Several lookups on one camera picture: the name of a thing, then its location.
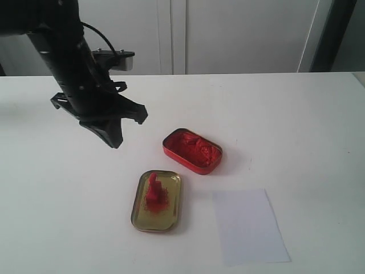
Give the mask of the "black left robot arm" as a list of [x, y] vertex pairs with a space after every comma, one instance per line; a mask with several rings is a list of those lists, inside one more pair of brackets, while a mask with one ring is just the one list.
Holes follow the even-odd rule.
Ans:
[[79, 17], [77, 1], [1, 1], [1, 36], [27, 35], [40, 54], [61, 92], [51, 98], [57, 109], [75, 117], [111, 148], [123, 142], [121, 121], [143, 124], [144, 105], [121, 95], [124, 81], [114, 82], [110, 70], [132, 67], [133, 51], [90, 50], [84, 28], [101, 32]]

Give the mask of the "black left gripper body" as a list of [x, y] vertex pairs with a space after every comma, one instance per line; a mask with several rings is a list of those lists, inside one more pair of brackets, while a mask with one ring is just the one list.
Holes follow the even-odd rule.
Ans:
[[64, 109], [83, 126], [101, 126], [121, 119], [134, 119], [134, 103], [119, 92], [127, 88], [125, 82], [111, 82], [111, 92], [91, 81], [86, 85], [55, 79], [61, 92], [51, 98], [57, 109]]

